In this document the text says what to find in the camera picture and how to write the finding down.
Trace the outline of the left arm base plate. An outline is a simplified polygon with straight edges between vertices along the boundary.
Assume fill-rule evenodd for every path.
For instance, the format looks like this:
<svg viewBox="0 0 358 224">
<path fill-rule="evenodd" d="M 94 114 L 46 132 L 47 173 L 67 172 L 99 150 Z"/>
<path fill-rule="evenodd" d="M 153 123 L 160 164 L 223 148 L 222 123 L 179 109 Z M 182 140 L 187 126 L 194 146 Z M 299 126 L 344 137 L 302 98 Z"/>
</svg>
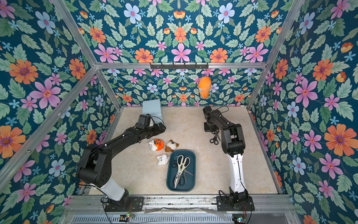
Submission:
<svg viewBox="0 0 358 224">
<path fill-rule="evenodd" d="M 120 201 L 109 199 L 104 206 L 106 212 L 138 212 L 142 211 L 144 197 L 123 197 Z"/>
</svg>

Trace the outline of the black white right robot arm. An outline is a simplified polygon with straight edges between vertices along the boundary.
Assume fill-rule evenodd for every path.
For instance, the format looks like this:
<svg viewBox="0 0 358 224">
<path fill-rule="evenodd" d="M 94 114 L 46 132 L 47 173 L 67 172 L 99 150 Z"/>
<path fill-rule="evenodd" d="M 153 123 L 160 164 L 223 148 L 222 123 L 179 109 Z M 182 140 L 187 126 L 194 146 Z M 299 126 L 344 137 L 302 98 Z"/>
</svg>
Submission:
<svg viewBox="0 0 358 224">
<path fill-rule="evenodd" d="M 226 119 L 220 109 L 206 106 L 203 113 L 206 120 L 204 131 L 214 135 L 210 143 L 221 144 L 224 154 L 229 159 L 230 193 L 227 197 L 230 206 L 237 210 L 249 203 L 250 199 L 243 175 L 243 154 L 246 143 L 242 126 Z"/>
</svg>

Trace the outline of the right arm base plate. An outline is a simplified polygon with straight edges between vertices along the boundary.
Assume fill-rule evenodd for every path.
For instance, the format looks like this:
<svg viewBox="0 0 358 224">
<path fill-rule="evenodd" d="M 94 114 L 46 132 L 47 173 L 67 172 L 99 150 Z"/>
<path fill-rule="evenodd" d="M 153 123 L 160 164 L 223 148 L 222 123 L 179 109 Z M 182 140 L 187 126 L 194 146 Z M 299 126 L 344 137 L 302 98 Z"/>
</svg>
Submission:
<svg viewBox="0 0 358 224">
<path fill-rule="evenodd" d="M 252 197 L 240 200 L 229 199 L 228 196 L 216 197 L 217 211 L 255 211 Z"/>
</svg>

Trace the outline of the cream kitchen shears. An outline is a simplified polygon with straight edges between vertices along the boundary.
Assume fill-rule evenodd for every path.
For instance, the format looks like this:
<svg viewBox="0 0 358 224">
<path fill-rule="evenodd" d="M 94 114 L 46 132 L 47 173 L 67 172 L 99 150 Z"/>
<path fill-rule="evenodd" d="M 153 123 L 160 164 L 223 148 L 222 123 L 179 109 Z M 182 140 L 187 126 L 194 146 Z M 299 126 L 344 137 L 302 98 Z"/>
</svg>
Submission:
<svg viewBox="0 0 358 224">
<path fill-rule="evenodd" d="M 179 155 L 177 158 L 177 166 L 178 171 L 174 179 L 174 188 L 176 189 L 178 184 L 180 183 L 180 179 L 182 177 L 183 172 L 189 166 L 191 159 L 189 157 L 185 157 L 184 155 Z"/>
</svg>

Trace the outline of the small black thin scissors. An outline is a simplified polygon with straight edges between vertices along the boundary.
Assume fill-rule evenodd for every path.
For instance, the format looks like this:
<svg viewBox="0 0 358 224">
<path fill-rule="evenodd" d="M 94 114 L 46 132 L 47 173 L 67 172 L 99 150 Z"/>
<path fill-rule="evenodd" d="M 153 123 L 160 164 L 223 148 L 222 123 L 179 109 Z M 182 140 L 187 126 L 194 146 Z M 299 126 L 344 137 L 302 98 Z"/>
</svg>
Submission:
<svg viewBox="0 0 358 224">
<path fill-rule="evenodd" d="M 176 162 L 176 163 L 172 163 L 171 167 L 172 168 L 177 168 L 178 169 L 178 172 L 177 174 L 178 175 L 182 175 L 183 173 L 184 174 L 190 174 L 190 175 L 193 175 L 193 173 L 189 172 L 186 170 L 186 167 L 188 166 L 189 164 L 186 164 L 186 162 Z"/>
</svg>

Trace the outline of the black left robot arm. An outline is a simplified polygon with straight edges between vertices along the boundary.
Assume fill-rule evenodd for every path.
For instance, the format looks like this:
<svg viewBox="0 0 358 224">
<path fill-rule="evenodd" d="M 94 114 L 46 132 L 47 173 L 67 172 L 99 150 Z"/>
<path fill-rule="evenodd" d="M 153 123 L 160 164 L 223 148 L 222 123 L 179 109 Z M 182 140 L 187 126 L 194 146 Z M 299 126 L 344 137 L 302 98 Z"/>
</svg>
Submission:
<svg viewBox="0 0 358 224">
<path fill-rule="evenodd" d="M 126 189 L 112 178 L 112 160 L 128 147 L 144 139 L 150 139 L 163 133 L 165 125 L 160 122 L 153 126 L 137 123 L 126 129 L 118 137 L 99 146 L 88 146 L 77 164 L 76 177 L 96 187 L 110 200 L 119 202 L 125 195 Z"/>
</svg>

